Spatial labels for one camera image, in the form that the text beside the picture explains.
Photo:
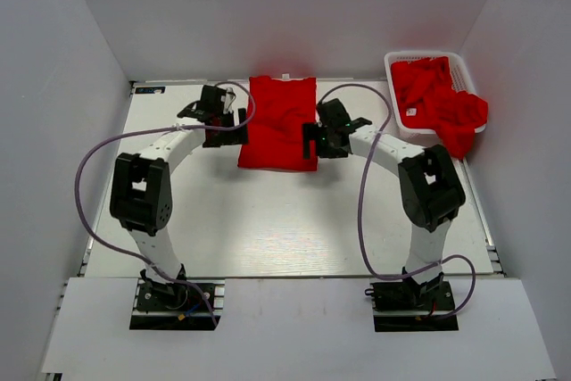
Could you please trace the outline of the red t shirt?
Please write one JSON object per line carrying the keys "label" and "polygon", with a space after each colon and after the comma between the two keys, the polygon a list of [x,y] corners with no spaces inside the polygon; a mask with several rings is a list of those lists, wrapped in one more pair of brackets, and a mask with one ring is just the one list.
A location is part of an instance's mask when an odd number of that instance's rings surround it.
{"label": "red t shirt", "polygon": [[250,170],[312,172],[318,168],[315,150],[303,157],[302,126],[316,119],[317,80],[249,78],[254,102],[247,112],[249,143],[241,148],[237,166]]}

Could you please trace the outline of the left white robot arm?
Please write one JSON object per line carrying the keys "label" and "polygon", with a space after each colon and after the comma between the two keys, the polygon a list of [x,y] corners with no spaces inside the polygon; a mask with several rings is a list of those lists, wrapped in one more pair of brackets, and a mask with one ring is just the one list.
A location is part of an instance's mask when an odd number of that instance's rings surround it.
{"label": "left white robot arm", "polygon": [[121,153],[114,166],[110,213],[129,232],[146,259],[143,280],[168,308],[183,306],[188,286],[167,225],[173,213],[171,174],[193,150],[248,143],[246,109],[232,109],[231,88],[205,85],[200,99],[177,117],[197,128],[175,128],[137,153]]}

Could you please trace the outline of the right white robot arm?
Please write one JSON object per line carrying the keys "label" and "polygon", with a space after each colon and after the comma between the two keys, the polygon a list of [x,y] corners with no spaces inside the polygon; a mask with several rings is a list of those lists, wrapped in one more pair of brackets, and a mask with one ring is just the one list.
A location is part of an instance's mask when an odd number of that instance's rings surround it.
{"label": "right white robot arm", "polygon": [[303,156],[338,159],[350,155],[366,159],[358,197],[358,239],[365,266],[362,223],[365,185],[372,163],[399,179],[401,205],[411,223],[410,251],[400,275],[373,276],[404,284],[404,301],[424,308],[443,282],[443,248],[452,222],[466,195],[447,149],[442,145],[413,145],[375,128],[365,118],[351,119],[340,100],[317,104],[318,122],[302,125]]}

